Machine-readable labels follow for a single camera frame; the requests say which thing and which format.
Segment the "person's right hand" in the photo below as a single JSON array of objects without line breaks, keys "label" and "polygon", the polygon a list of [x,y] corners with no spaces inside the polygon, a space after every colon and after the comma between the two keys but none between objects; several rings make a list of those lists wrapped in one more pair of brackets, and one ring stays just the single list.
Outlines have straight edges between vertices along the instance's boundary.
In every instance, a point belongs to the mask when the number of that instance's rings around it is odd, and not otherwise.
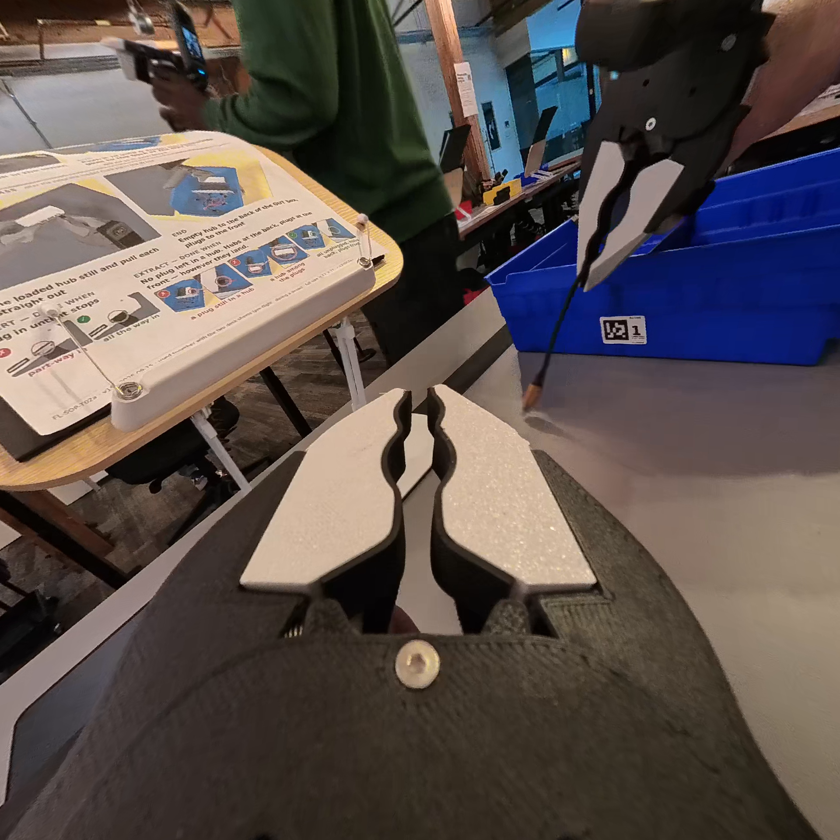
[{"label": "person's right hand", "polygon": [[752,81],[745,101],[750,111],[723,167],[783,128],[838,80],[838,1],[766,1],[762,10],[773,16],[769,58]]}]

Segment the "brown wooden stool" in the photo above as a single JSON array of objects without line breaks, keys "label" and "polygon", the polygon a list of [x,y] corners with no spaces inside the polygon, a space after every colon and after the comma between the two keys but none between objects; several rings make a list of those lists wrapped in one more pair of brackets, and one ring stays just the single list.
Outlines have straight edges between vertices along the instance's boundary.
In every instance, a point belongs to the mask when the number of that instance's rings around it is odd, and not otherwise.
[{"label": "brown wooden stool", "polygon": [[130,579],[109,561],[112,543],[47,490],[1,490],[1,520],[64,564],[75,564],[117,590]]}]

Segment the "black office chair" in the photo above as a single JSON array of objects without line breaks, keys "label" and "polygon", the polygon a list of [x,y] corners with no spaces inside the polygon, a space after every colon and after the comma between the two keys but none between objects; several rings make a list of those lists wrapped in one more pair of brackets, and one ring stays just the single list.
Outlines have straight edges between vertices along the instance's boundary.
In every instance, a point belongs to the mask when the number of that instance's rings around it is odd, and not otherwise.
[{"label": "black office chair", "polygon": [[201,490],[207,483],[232,478],[229,470],[218,468],[209,460],[212,451],[209,441],[193,421],[186,419],[105,471],[109,477],[128,486],[147,486],[152,494],[160,492],[163,482],[174,475],[197,476]]}]

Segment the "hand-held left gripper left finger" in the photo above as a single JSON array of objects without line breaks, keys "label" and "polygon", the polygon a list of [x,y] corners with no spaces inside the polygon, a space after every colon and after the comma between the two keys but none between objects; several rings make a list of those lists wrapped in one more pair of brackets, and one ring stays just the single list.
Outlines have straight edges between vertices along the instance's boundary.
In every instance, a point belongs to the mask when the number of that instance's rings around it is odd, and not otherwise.
[{"label": "hand-held left gripper left finger", "polygon": [[412,397],[395,388],[309,446],[239,579],[248,591],[332,599],[387,633],[405,570],[405,441]]}]

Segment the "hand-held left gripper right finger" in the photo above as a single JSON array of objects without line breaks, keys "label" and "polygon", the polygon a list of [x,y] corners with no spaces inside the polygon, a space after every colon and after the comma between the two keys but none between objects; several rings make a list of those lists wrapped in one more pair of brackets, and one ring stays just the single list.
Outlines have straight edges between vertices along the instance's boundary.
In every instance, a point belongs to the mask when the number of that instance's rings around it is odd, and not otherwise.
[{"label": "hand-held left gripper right finger", "polygon": [[543,596],[599,592],[526,438],[447,385],[428,390],[427,425],[438,478],[430,564],[465,634],[503,601],[531,615]]}]

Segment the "wooden post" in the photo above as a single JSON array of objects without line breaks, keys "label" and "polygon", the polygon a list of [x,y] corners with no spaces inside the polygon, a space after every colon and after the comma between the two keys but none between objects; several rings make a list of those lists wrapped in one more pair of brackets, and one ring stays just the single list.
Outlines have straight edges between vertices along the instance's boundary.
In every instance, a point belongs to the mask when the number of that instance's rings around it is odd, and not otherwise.
[{"label": "wooden post", "polygon": [[460,97],[456,71],[465,61],[452,2],[426,1],[425,10],[433,34],[438,64],[443,75],[455,126],[468,125],[470,127],[465,147],[467,171],[475,180],[489,182],[491,177],[490,166],[480,134],[478,117],[475,113],[465,114]]}]

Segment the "black usb cable orange plugs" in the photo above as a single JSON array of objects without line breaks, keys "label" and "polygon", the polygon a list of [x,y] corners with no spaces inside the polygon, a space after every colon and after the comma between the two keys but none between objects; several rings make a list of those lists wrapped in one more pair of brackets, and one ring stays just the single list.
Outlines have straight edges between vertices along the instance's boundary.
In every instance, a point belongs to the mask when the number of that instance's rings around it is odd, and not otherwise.
[{"label": "black usb cable orange plugs", "polygon": [[558,314],[558,317],[554,322],[553,329],[549,338],[549,344],[545,353],[543,354],[541,365],[537,373],[532,378],[532,381],[528,385],[526,391],[523,393],[521,399],[521,409],[525,413],[528,413],[534,408],[536,408],[541,401],[545,381],[550,371],[550,366],[552,363],[554,352],[557,349],[558,341],[560,338],[560,332],[567,318],[568,312],[571,308],[572,301],[576,296],[577,292],[584,288],[586,282],[589,279],[592,267],[592,260],[588,256],[587,249],[588,245],[583,245],[583,256],[578,255],[579,264],[576,269],[576,276],[574,282],[569,288],[565,300],[563,301],[561,310]]}]

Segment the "blue plastic bin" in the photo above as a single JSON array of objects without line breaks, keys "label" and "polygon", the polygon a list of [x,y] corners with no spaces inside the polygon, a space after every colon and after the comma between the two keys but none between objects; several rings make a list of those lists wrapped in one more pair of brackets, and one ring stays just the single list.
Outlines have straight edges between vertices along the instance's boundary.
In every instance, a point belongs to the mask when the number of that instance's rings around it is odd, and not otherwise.
[{"label": "blue plastic bin", "polygon": [[566,354],[818,364],[839,340],[839,149],[721,179],[571,303]]}]

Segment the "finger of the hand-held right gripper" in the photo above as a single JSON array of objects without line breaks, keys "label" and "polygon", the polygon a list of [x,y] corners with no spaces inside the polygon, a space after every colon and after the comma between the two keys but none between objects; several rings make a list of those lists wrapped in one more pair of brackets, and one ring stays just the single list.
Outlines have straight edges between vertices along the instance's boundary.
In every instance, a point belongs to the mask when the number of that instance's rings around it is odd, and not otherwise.
[{"label": "finger of the hand-held right gripper", "polygon": [[676,161],[664,160],[638,174],[631,186],[621,221],[603,237],[603,245],[595,247],[595,256],[584,258],[581,269],[583,291],[591,291],[600,285],[650,238],[652,233],[648,228],[652,227],[654,216],[684,169]]},{"label": "finger of the hand-held right gripper", "polygon": [[606,245],[616,203],[634,178],[634,152],[629,145],[601,142],[585,189],[579,196],[577,278],[588,279]]}]

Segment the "tan board on stand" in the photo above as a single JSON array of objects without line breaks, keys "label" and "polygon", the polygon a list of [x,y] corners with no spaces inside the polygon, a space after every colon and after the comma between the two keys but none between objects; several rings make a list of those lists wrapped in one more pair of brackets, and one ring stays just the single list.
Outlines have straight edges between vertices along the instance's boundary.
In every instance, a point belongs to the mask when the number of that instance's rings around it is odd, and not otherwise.
[{"label": "tan board on stand", "polygon": [[469,123],[444,131],[438,156],[438,165],[453,208],[463,200],[465,180],[465,153],[471,126]]},{"label": "tan board on stand", "polygon": [[539,115],[537,128],[534,131],[533,139],[524,162],[523,176],[526,179],[535,176],[542,165],[548,133],[558,109],[559,107],[554,104],[542,110]]}]

